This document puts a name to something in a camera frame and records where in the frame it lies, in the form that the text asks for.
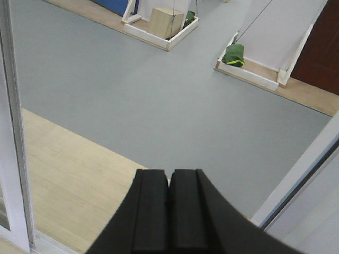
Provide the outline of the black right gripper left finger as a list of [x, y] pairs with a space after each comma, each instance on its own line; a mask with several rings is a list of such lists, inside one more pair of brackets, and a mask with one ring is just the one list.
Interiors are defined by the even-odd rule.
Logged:
[[168, 253], [167, 192], [163, 170], [138, 169], [124, 200], [87, 253]]

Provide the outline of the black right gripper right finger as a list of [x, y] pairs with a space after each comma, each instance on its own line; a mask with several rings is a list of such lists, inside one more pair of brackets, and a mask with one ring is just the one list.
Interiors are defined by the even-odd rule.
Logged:
[[298, 253], [255, 226], [201, 169], [177, 169], [170, 182], [171, 253]]

